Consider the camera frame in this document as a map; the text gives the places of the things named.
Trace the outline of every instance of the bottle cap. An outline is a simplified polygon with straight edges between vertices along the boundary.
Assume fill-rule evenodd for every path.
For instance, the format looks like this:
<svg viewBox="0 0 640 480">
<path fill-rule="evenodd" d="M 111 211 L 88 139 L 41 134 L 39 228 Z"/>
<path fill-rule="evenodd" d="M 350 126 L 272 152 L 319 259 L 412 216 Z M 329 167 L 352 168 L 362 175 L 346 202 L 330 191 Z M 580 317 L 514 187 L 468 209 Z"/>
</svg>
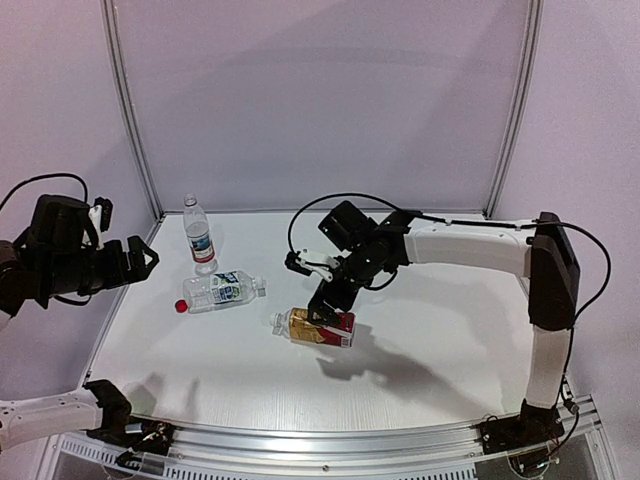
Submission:
<svg viewBox="0 0 640 480">
<path fill-rule="evenodd" d="M 193 207 L 196 203 L 198 203 L 198 199 L 193 193 L 184 196 L 184 204 L 186 207 Z"/>
<path fill-rule="evenodd" d="M 189 310 L 189 305 L 187 304 L 186 300 L 184 299 L 180 299 L 176 302 L 176 312 L 178 313 L 184 313 L 187 310 Z"/>
<path fill-rule="evenodd" d="M 265 297 L 267 295 L 267 282 L 262 277 L 255 277 L 253 284 L 256 287 L 256 293 L 259 297 Z"/>
</svg>

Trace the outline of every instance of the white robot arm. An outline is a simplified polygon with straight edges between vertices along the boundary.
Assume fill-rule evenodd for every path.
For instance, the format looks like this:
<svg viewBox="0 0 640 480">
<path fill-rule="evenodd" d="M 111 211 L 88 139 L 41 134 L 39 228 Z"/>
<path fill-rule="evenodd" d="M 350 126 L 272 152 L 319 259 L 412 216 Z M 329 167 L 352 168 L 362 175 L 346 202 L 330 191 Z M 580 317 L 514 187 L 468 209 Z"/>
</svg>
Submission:
<svg viewBox="0 0 640 480">
<path fill-rule="evenodd" d="M 20 185 L 50 176 L 34 177 Z M 112 207 L 102 198 L 91 207 L 86 201 L 43 195 L 30 226 L 18 239 L 0 240 L 0 330 L 29 299 L 45 309 L 52 298 L 84 305 L 86 302 L 61 295 L 74 292 L 90 296 L 148 278 L 159 257 L 140 237 L 129 237 L 128 252 L 119 240 L 103 243 L 100 234 L 109 228 Z M 89 382 L 61 395 L 0 401 L 0 451 L 74 430 L 86 430 L 96 438 L 125 446 L 149 436 L 157 426 L 166 430 L 164 424 L 152 422 L 144 436 L 127 435 L 130 414 L 130 403 L 107 380 Z M 166 435 L 156 435 L 152 440 L 168 443 Z"/>
<path fill-rule="evenodd" d="M 427 223 L 411 230 L 415 218 Z M 534 341 L 527 392 L 518 417 L 479 426 L 481 436 L 490 439 L 483 447 L 495 453 L 562 436 L 556 405 L 570 352 L 580 268 L 557 216 L 543 213 L 537 220 L 510 223 L 446 221 L 396 209 L 378 224 L 345 201 L 319 229 L 349 254 L 318 263 L 318 254 L 296 252 L 290 242 L 285 260 L 293 271 L 318 272 L 323 278 L 308 306 L 313 323 L 332 325 L 337 311 L 352 308 L 360 289 L 386 285 L 371 287 L 379 272 L 395 276 L 399 266 L 412 263 L 489 268 L 528 278 Z"/>
<path fill-rule="evenodd" d="M 515 222 L 530 224 L 531 221 Z M 531 276 L 532 245 L 529 230 L 431 223 L 404 236 L 410 263 L 450 263 Z M 527 405 L 552 409 L 569 353 L 568 329 L 548 331 L 533 327 L 533 355 Z"/>
<path fill-rule="evenodd" d="M 131 405 L 110 382 L 61 395 L 0 401 L 0 450 L 76 430 L 124 429 Z"/>
</svg>

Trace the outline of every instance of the white tabletop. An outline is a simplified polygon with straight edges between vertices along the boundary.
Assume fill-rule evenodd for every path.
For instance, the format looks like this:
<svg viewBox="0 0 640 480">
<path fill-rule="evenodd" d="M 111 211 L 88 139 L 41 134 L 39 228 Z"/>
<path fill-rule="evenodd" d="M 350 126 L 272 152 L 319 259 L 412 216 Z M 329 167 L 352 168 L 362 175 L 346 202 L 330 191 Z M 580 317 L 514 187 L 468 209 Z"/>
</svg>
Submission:
<svg viewBox="0 0 640 480">
<path fill-rule="evenodd" d="M 300 217 L 297 249 L 336 253 L 317 229 L 323 216 Z M 190 315 L 176 313 L 174 303 L 182 280 L 194 276 L 193 262 L 182 218 L 167 217 L 152 243 L 160 264 L 149 280 L 129 288 L 91 378 L 111 380 L 135 413 L 238 428 L 377 430 L 519 410 L 533 335 L 526 297 L 506 273 L 401 267 L 385 290 L 359 294 L 350 349 L 272 335 L 265 319 L 306 307 L 319 283 L 284 266 L 290 218 L 210 215 L 218 271 L 263 276 L 267 296 Z M 419 226 L 415 221 L 413 228 Z"/>
</svg>

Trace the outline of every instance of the black cable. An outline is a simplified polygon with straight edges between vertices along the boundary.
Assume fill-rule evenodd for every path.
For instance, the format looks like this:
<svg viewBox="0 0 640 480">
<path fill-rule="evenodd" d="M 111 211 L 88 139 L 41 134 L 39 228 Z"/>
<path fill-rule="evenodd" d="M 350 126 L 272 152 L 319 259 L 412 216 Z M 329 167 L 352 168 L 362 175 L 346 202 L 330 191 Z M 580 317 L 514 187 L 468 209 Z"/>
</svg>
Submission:
<svg viewBox="0 0 640 480">
<path fill-rule="evenodd" d="M 73 307 L 84 307 L 88 305 L 91 301 L 91 295 L 86 300 L 72 300 L 70 298 L 63 297 L 61 295 L 54 295 L 54 300 L 57 300 L 60 303 L 64 303 L 65 305 L 71 305 Z"/>
<path fill-rule="evenodd" d="M 298 217 L 307 209 L 313 207 L 314 205 L 324 202 L 325 200 L 331 200 L 332 198 L 344 198 L 344 197 L 357 197 L 357 198 L 366 198 L 367 200 L 373 200 L 374 202 L 381 203 L 382 205 L 386 205 L 387 207 L 397 210 L 399 212 L 405 212 L 406 210 L 394 205 L 391 202 L 388 202 L 384 198 L 376 197 L 375 195 L 369 195 L 367 193 L 357 193 L 357 192 L 341 192 L 341 193 L 331 193 L 329 195 L 324 195 L 322 197 L 318 197 L 315 200 L 310 201 L 303 207 L 301 207 L 291 218 L 289 222 L 289 228 L 287 230 L 287 242 L 289 243 L 289 250 L 293 253 L 296 253 L 296 250 L 293 248 L 293 241 L 291 240 L 291 232 L 293 231 L 293 225 L 298 219 Z"/>
<path fill-rule="evenodd" d="M 386 282 L 384 282 L 382 285 L 377 285 L 375 287 L 364 287 L 364 289 L 365 290 L 369 290 L 371 292 L 379 292 L 383 288 L 387 288 L 389 285 L 391 285 L 391 282 L 393 282 L 396 279 L 397 276 L 398 276 L 398 271 L 396 270 L 395 272 L 393 272 L 391 274 L 391 278 L 389 280 L 387 280 Z"/>
<path fill-rule="evenodd" d="M 575 336 L 575 327 L 571 327 L 571 334 L 569 336 L 569 348 L 567 349 L 567 359 L 564 362 L 564 369 L 562 370 L 562 379 L 567 381 L 567 369 L 569 368 L 569 359 L 571 358 L 571 352 L 573 351 L 573 337 Z M 562 393 L 562 399 L 564 398 L 564 392 L 562 391 L 562 385 L 560 385 L 560 392 Z"/>
<path fill-rule="evenodd" d="M 569 439 L 572 437 L 572 435 L 576 431 L 576 428 L 578 427 L 578 423 L 580 423 L 580 412 L 576 412 L 575 420 L 573 421 L 573 426 L 571 427 L 571 430 L 569 430 L 569 433 L 567 433 L 567 435 L 562 439 L 562 441 L 558 445 L 556 445 L 553 449 L 551 449 L 549 453 L 547 453 L 544 457 L 542 457 L 540 461 L 538 461 L 535 464 L 529 465 L 527 468 L 524 469 L 524 471 L 528 472 L 530 470 L 539 468 L 540 462 L 548 462 L 551 459 L 551 457 L 553 457 L 558 452 L 558 450 L 564 447 L 565 444 L 569 441 Z"/>
<path fill-rule="evenodd" d="M 76 175 L 75 173 L 66 173 L 66 172 L 45 173 L 43 175 L 36 175 L 35 177 L 31 177 L 27 180 L 23 180 L 22 182 L 15 185 L 11 190 L 9 190 L 9 193 L 7 193 L 5 197 L 2 199 L 2 202 L 0 202 L 0 211 L 2 211 L 2 209 L 7 204 L 9 199 L 22 187 L 29 185 L 30 183 L 39 182 L 40 180 L 48 180 L 51 178 L 71 178 L 73 180 L 77 180 L 80 183 L 80 185 L 82 185 L 82 190 L 83 190 L 82 201 L 84 203 L 87 203 L 89 201 L 89 187 L 87 186 L 87 182 L 85 182 L 84 179 L 79 175 Z M 87 305 L 91 300 L 91 296 L 89 296 L 87 300 L 82 300 L 82 301 L 72 300 L 69 298 L 61 297 L 59 295 L 56 295 L 53 298 L 60 303 L 64 303 L 66 305 L 73 305 L 75 307 L 83 307 Z"/>
<path fill-rule="evenodd" d="M 607 248 L 604 246 L 604 244 L 595 236 L 593 235 L 591 232 L 589 232 L 588 230 L 579 227 L 577 225 L 574 225 L 572 223 L 568 223 L 568 222 L 561 222 L 561 221 L 549 221 L 549 222 L 534 222 L 534 223 L 530 223 L 530 224 L 524 224 L 524 225 L 518 225 L 515 223 L 502 223 L 502 222 L 479 222 L 479 221 L 474 221 L 474 220 L 447 220 L 445 218 L 442 217 L 436 217 L 436 216 L 432 216 L 432 215 L 426 215 L 424 213 L 416 213 L 415 211 L 410 211 L 410 210 L 406 210 L 403 209 L 383 198 L 380 197 L 376 197 L 375 195 L 369 195 L 366 193 L 357 193 L 357 192 L 341 192 L 341 193 L 332 193 L 329 195 L 324 195 L 322 197 L 316 198 L 315 200 L 310 201 L 309 203 L 307 203 L 306 205 L 304 205 L 302 208 L 300 208 L 295 214 L 294 216 L 291 218 L 291 221 L 289 222 L 289 228 L 287 229 L 287 242 L 289 244 L 289 250 L 293 253 L 296 253 L 295 249 L 293 248 L 293 241 L 291 239 L 291 234 L 293 231 L 293 225 L 295 224 L 295 221 L 298 219 L 298 217 L 308 208 L 312 207 L 313 205 L 316 205 L 320 202 L 323 202 L 325 200 L 330 200 L 332 198 L 344 198 L 344 197 L 356 197 L 356 198 L 365 198 L 368 200 L 373 200 L 375 202 L 381 203 L 382 205 L 385 205 L 393 210 L 399 211 L 399 212 L 404 212 L 404 213 L 408 213 L 409 215 L 413 215 L 415 218 L 419 218 L 422 220 L 428 220 L 434 223 L 444 223 L 447 225 L 461 225 L 461 226 L 470 226 L 470 227 L 490 227 L 490 228 L 506 228 L 506 229 L 515 229 L 515 230 L 526 230 L 526 229 L 533 229 L 533 228 L 538 228 L 541 226 L 556 226 L 556 227 L 563 227 L 563 228 L 568 228 L 570 230 L 575 230 L 578 233 L 581 233 L 582 235 L 586 236 L 587 238 L 589 238 L 593 243 L 595 243 L 600 250 L 602 250 L 602 253 L 604 254 L 605 260 L 607 262 L 607 273 L 605 275 L 605 279 L 602 283 L 602 286 L 600 287 L 600 289 L 596 292 L 595 295 L 593 295 L 593 297 L 591 297 L 587 302 L 585 302 L 582 307 L 580 307 L 580 309 L 578 310 L 578 312 L 576 313 L 575 316 L 575 320 L 578 320 L 578 317 L 582 314 L 582 312 L 584 312 L 593 302 L 595 302 L 598 298 L 600 298 L 600 296 L 604 293 L 604 291 L 606 290 L 607 286 L 609 285 L 609 281 L 611 279 L 611 256 L 609 255 L 609 251 L 607 250 Z M 318 264 L 316 266 L 323 266 L 323 267 L 327 267 L 330 268 L 329 265 L 324 265 L 324 264 Z M 570 347 L 573 344 L 573 333 L 572 333 L 572 337 L 571 337 L 571 342 L 570 342 Z M 567 361 L 566 361 L 566 365 L 565 365 L 565 373 L 566 373 L 566 368 L 568 367 L 569 364 L 569 356 L 567 356 Z"/>
<path fill-rule="evenodd" d="M 84 196 L 83 196 L 84 203 L 87 203 L 87 201 L 89 200 L 89 187 L 87 187 L 87 183 L 80 176 L 76 175 L 75 173 L 64 173 L 64 172 L 45 173 L 44 175 L 37 175 L 27 180 L 23 180 L 22 182 L 18 183 L 15 187 L 13 187 L 9 191 L 9 193 L 7 193 L 7 195 L 2 199 L 2 202 L 0 202 L 0 211 L 4 208 L 4 206 L 7 204 L 9 199 L 13 196 L 13 194 L 16 193 L 18 190 L 20 190 L 25 185 L 29 185 L 30 183 L 38 182 L 40 180 L 48 180 L 50 178 L 72 178 L 74 180 L 77 180 L 82 185 L 82 189 L 84 191 Z"/>
</svg>

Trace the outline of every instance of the water bottle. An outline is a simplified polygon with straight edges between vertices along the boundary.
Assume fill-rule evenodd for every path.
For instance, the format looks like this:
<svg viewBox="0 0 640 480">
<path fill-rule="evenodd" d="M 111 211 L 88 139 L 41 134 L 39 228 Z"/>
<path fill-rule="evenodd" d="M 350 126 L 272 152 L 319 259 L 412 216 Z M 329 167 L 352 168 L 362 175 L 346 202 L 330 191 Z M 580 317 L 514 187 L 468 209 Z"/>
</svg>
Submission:
<svg viewBox="0 0 640 480">
<path fill-rule="evenodd" d="M 208 312 L 237 305 L 246 305 L 267 294 L 262 277 L 250 277 L 241 270 L 213 273 L 207 277 L 188 278 L 182 283 L 183 300 L 178 300 L 180 313 Z"/>
<path fill-rule="evenodd" d="M 196 262 L 196 275 L 209 275 L 215 272 L 218 268 L 218 260 L 216 260 L 216 252 L 209 233 L 209 222 L 193 194 L 184 197 L 183 221 L 191 256 Z"/>
</svg>

